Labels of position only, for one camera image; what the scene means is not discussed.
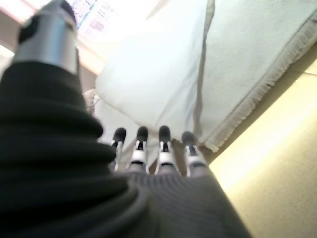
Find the robot left hand black glove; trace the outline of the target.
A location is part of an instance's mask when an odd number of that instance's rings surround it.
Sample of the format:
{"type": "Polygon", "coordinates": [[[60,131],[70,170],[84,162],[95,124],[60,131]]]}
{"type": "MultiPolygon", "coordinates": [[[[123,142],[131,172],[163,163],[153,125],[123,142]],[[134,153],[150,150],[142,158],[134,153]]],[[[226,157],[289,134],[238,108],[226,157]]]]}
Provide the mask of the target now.
{"type": "Polygon", "coordinates": [[[86,110],[74,12],[52,0],[20,28],[0,80],[3,238],[248,238],[208,166],[184,177],[110,169],[86,110]]]}

